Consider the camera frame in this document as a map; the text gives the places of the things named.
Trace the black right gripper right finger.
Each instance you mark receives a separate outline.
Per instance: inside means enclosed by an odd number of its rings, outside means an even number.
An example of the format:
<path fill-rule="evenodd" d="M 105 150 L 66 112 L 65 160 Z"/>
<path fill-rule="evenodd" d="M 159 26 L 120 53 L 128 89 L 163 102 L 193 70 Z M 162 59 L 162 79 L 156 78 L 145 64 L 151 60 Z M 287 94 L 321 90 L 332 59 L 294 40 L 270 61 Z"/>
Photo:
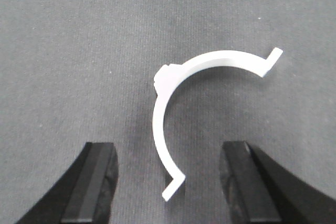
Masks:
<path fill-rule="evenodd" d="M 256 145 L 224 142 L 219 174 L 233 223 L 335 223 L 335 199 Z"/>

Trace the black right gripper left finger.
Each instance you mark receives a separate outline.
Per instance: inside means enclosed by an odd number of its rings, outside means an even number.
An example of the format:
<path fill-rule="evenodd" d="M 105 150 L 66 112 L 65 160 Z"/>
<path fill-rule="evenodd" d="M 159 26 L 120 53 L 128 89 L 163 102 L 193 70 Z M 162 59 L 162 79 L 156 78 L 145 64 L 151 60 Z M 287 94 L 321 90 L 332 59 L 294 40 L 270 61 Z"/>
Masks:
<path fill-rule="evenodd" d="M 87 142 L 72 165 L 18 223 L 109 223 L 117 182 L 114 144 Z"/>

